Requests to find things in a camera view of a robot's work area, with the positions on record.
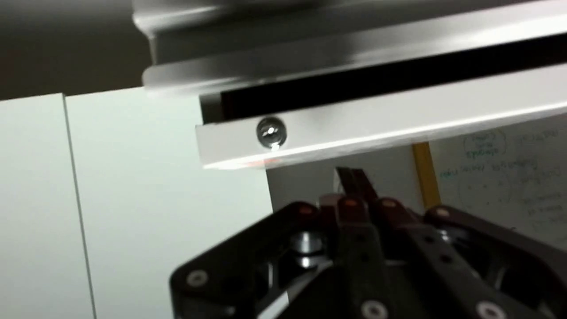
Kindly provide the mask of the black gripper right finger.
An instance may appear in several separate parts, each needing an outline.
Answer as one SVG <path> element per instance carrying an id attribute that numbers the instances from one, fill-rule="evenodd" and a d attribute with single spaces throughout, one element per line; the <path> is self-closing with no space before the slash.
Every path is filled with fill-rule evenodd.
<path id="1" fill-rule="evenodd" d="M 376 198 L 373 214 L 445 319 L 567 319 L 567 253 L 452 205 L 426 214 Z"/>

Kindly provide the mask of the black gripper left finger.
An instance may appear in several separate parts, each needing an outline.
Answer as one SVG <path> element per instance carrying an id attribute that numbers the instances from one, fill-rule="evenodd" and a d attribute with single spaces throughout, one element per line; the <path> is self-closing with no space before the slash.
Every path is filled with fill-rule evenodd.
<path id="1" fill-rule="evenodd" d="M 337 170 L 342 193 L 293 202 L 171 274 L 174 319 L 388 319 L 378 198 L 360 168 Z"/>

